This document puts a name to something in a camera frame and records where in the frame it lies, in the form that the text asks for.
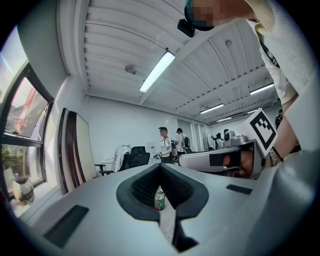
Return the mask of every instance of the hand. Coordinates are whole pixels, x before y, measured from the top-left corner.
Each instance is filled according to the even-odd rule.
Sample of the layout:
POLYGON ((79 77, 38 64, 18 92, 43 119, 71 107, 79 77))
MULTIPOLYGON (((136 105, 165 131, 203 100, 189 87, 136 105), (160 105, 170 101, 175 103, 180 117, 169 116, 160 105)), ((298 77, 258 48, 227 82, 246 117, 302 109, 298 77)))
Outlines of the hand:
POLYGON ((162 151, 161 151, 161 150, 158 150, 158 151, 156 152, 156 154, 157 154, 159 157, 162 157, 162 151))
MULTIPOLYGON (((247 176, 250 176, 253 172, 253 160, 254 154, 252 151, 241 151, 241 160, 240 160, 240 167, 245 171, 247 176)), ((223 158, 223 165, 228 166, 230 164, 230 156, 226 155, 223 158)))

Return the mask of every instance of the white jacket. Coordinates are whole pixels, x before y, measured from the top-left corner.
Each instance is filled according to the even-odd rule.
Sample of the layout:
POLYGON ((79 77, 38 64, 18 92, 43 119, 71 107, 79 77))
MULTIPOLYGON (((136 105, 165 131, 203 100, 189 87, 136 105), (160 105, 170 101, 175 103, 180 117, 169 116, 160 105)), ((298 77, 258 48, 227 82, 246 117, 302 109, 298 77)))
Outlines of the white jacket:
POLYGON ((115 157, 115 165, 114 172, 118 172, 122 166, 124 161, 125 154, 130 154, 131 146, 130 145, 121 145, 115 149, 114 157, 115 157))

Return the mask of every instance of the cap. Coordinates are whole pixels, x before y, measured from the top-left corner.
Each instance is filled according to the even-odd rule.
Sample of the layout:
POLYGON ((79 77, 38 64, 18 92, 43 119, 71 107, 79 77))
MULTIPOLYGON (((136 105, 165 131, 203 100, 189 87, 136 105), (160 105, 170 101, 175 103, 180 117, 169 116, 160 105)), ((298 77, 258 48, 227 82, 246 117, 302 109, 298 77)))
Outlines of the cap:
POLYGON ((166 132, 168 132, 168 129, 166 127, 159 127, 159 130, 165 130, 166 132))

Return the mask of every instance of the window frame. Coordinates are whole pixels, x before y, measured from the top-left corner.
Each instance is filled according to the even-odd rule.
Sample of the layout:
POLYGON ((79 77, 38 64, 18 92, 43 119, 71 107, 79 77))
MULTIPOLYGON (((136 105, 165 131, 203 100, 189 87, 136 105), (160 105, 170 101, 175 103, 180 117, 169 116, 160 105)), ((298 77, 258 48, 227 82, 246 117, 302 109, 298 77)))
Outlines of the window frame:
MULTIPOLYGON (((3 98, 2 104, 0 106, 0 162, 2 163, 2 144, 15 145, 15 146, 23 146, 23 147, 35 147, 37 150, 37 158, 36 162, 39 165, 41 178, 33 183, 33 187, 39 186, 40 184, 47 181, 47 173, 46 173, 46 164, 45 164, 45 140, 46 140, 46 131, 48 126, 48 119, 51 113, 51 109, 54 103, 54 98, 45 88, 43 83, 40 81, 35 71, 33 70, 30 63, 27 61, 24 65, 19 69, 17 74, 14 76, 10 86, 5 92, 5 96, 3 98), (32 84, 34 89, 47 101, 47 105, 43 111, 45 111, 43 130, 41 134, 41 141, 36 141, 32 139, 28 139, 22 136, 8 135, 6 134, 6 124, 7 118, 10 112, 12 101, 15 97, 15 94, 24 78, 27 78, 29 82, 32 84)), ((13 192, 8 192, 3 165, 0 164, 0 185, 3 189, 3 193, 6 198, 10 201, 14 198, 13 192)))

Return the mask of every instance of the ceiling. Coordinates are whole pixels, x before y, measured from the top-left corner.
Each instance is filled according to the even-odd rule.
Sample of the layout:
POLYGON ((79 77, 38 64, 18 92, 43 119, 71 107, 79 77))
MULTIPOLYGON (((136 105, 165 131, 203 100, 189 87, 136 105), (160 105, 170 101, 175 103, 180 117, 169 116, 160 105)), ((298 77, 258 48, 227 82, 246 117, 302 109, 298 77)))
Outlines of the ceiling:
POLYGON ((245 20, 196 31, 189 38, 177 29, 185 0, 63 2, 69 1, 59 6, 62 55, 69 72, 85 80, 87 95, 207 124, 278 103, 274 88, 249 96, 273 80, 245 20), (166 48, 176 59, 146 93, 140 92, 166 48), (128 64, 135 74, 126 72, 128 64), (224 106, 200 114, 219 104, 224 106))

